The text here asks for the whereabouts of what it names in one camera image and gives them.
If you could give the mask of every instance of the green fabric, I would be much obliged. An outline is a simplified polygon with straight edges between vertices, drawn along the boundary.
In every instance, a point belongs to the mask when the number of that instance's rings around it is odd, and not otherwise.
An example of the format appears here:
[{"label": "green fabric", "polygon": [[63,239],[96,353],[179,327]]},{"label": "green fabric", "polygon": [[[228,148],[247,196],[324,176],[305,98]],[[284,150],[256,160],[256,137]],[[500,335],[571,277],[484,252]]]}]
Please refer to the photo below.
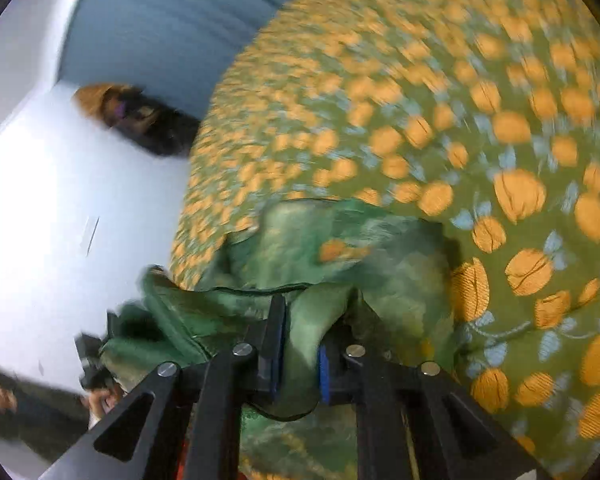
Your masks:
[{"label": "green fabric", "polygon": [[311,413],[277,422],[244,410],[241,467],[252,478],[349,478],[354,413],[316,408],[318,346],[341,319],[370,351],[410,365],[434,358],[451,370],[442,229],[359,200],[276,203],[259,224],[227,238],[195,291],[149,269],[142,303],[122,307],[102,361],[126,388],[165,360],[205,361],[242,340],[248,323],[266,317],[272,295],[283,293],[290,305],[283,383],[278,400],[258,409],[278,420]]},{"label": "green fabric", "polygon": [[177,283],[276,198],[439,221],[459,379],[554,476],[593,462],[600,26],[581,0],[293,0],[216,87],[191,163]]}]

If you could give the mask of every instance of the blue wall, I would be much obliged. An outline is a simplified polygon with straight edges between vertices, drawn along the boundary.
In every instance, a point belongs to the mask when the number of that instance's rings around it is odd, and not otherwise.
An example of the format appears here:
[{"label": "blue wall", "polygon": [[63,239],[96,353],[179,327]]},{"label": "blue wall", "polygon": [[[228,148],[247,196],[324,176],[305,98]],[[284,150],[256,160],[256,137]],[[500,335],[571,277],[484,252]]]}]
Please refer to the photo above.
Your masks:
[{"label": "blue wall", "polygon": [[287,0],[80,0],[60,79],[115,81],[199,118],[215,84]]}]

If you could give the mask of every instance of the white wall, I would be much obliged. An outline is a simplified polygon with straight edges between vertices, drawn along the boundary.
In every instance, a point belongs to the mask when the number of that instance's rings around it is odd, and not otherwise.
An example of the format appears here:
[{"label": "white wall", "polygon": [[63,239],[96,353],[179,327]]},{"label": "white wall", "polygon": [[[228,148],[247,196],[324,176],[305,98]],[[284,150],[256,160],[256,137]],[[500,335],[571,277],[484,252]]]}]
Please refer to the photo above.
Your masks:
[{"label": "white wall", "polygon": [[11,0],[0,16],[0,125],[28,96],[56,82],[78,0]]},{"label": "white wall", "polygon": [[33,98],[0,134],[0,367],[78,390],[74,335],[102,333],[141,269],[167,264],[189,165],[83,118],[73,91]]}]

